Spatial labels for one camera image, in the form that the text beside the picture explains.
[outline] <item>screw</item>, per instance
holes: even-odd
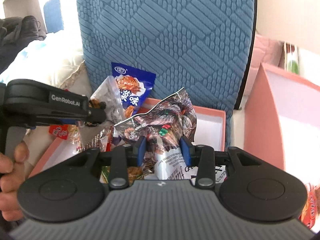
[[[125,185],[126,180],[124,178],[114,178],[110,183],[114,187],[122,187]]]
[[[201,178],[198,180],[198,184],[202,187],[209,187],[213,184],[213,180],[210,178]]]

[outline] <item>plastic bag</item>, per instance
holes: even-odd
[[[79,122],[80,140],[83,146],[91,143],[93,147],[100,139],[100,132],[109,128],[124,119],[124,111],[121,104],[120,91],[116,81],[112,76],[108,76],[98,89],[90,97],[91,107],[100,107],[101,102],[105,102],[105,112],[107,119],[102,124],[92,127],[90,124]]]
[[[147,138],[143,171],[153,171],[158,179],[191,179],[197,169],[189,169],[183,159],[179,140],[185,135],[193,142],[196,112],[184,88],[159,102],[146,114],[137,114],[116,126],[121,138],[134,144]]]
[[[81,36],[66,31],[48,33],[43,41],[32,41],[0,74],[0,82],[32,79],[60,87],[83,62]]]
[[[132,185],[132,183],[137,179],[143,179],[143,172],[141,167],[128,167],[127,171],[128,171],[129,185]],[[106,183],[108,183],[109,174],[110,174],[110,166],[103,166],[102,175]]]
[[[112,75],[116,78],[121,93],[124,116],[137,113],[155,83],[156,74],[120,63],[111,63]]]

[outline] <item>snack bag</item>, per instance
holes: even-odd
[[[302,210],[300,221],[310,229],[318,223],[318,228],[316,229],[318,231],[320,220],[320,184],[313,186],[311,183],[308,183],[305,186],[308,198]]]
[[[108,76],[98,89],[92,94],[89,106],[104,109],[106,121],[99,125],[93,125],[87,122],[78,122],[80,140],[83,147],[89,143],[89,147],[98,147],[101,131],[108,131],[109,128],[124,119],[124,110],[121,104],[120,91],[116,80]]]
[[[148,97],[155,83],[156,74],[120,63],[112,62],[111,66],[112,75],[116,78],[120,89],[124,116],[129,118],[137,113]]]
[[[68,139],[68,124],[62,124],[62,125],[50,125],[49,127],[49,133],[53,134],[56,137],[59,137],[63,140]]]
[[[130,144],[140,136],[147,138],[147,152],[142,165],[145,176],[153,168],[158,179],[191,179],[196,175],[197,168],[186,166],[179,144],[183,135],[193,142],[196,132],[196,112],[184,88],[159,102],[146,114],[132,116],[115,128]]]
[[[108,183],[108,176],[110,174],[110,166],[103,166],[101,172],[104,180]],[[141,167],[128,167],[129,185],[137,179],[143,179],[143,172]]]

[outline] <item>blue gripper pad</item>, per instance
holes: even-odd
[[[156,74],[151,96],[185,87],[196,106],[230,118],[255,29],[255,0],[77,0],[84,59],[94,90],[111,62]]]
[[[182,156],[186,166],[191,167],[191,155],[194,155],[194,146],[185,136],[181,136],[179,140]]]
[[[143,136],[142,140],[138,140],[138,149],[137,152],[137,166],[140,167],[143,162],[144,155],[146,153],[146,147],[147,147],[147,139]]]

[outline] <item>pink box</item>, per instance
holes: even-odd
[[[244,150],[306,185],[308,200],[301,220],[318,232],[320,87],[296,74],[262,64],[245,105]]]
[[[314,128],[313,133],[320,130],[320,87],[283,69],[261,64],[245,105],[244,150],[287,171],[291,163],[287,162],[290,152],[286,150],[292,151],[289,144],[296,143],[283,137],[284,131],[290,132],[286,126],[290,121],[292,128],[303,124]],[[294,134],[300,135],[299,131],[291,132],[294,138]],[[297,158],[302,157],[306,144],[301,144]]]
[[[160,100],[147,98],[139,113],[145,113]],[[194,106],[197,114],[196,144],[206,144],[215,150],[223,151],[225,145],[226,112],[200,106]],[[38,161],[29,175],[32,177],[39,172],[56,165],[73,156],[72,150],[76,146],[67,140],[56,138]]]

